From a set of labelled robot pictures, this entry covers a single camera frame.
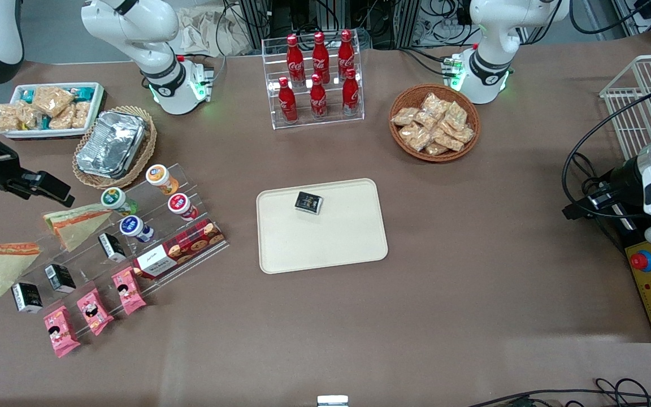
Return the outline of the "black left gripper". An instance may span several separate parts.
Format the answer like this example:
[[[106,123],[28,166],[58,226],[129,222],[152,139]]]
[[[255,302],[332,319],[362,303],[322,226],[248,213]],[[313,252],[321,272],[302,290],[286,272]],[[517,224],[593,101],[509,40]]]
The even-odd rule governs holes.
[[[620,218],[644,215],[643,176],[638,158],[633,157],[609,173],[609,183],[594,185],[595,189],[585,195],[584,201],[570,203],[562,209],[568,220]],[[600,205],[611,205],[613,211]]]

